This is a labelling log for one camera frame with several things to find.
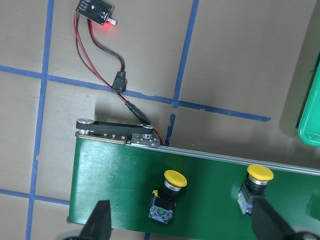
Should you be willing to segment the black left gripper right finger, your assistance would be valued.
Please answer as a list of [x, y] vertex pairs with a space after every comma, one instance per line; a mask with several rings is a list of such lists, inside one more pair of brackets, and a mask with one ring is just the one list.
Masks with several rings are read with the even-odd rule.
[[252, 209], [252, 231], [258, 240], [301, 240], [265, 198], [255, 198]]

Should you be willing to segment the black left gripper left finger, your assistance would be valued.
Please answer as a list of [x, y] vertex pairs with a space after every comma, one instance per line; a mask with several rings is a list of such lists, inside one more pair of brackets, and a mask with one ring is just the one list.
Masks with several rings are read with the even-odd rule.
[[88, 218], [79, 238], [81, 240], [109, 240], [111, 233], [111, 204], [109, 200], [100, 200]]

